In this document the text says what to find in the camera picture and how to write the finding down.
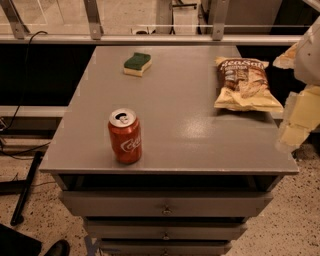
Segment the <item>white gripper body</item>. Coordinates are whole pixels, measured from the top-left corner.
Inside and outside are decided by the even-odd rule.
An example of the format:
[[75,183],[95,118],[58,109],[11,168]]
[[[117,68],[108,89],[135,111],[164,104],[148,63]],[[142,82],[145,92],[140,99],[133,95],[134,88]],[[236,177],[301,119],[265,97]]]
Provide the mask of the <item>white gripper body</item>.
[[320,85],[320,17],[298,43],[294,76],[305,84]]

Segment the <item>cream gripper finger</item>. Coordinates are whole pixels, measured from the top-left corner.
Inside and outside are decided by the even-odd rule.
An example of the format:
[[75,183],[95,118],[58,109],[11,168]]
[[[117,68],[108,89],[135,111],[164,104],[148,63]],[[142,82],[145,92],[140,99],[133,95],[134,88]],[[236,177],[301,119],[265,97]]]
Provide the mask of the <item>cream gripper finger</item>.
[[300,93],[291,92],[285,103],[276,148],[293,152],[319,125],[320,86],[307,85]]
[[293,69],[295,67],[295,58],[298,44],[293,44],[284,53],[273,61],[273,66],[280,69]]

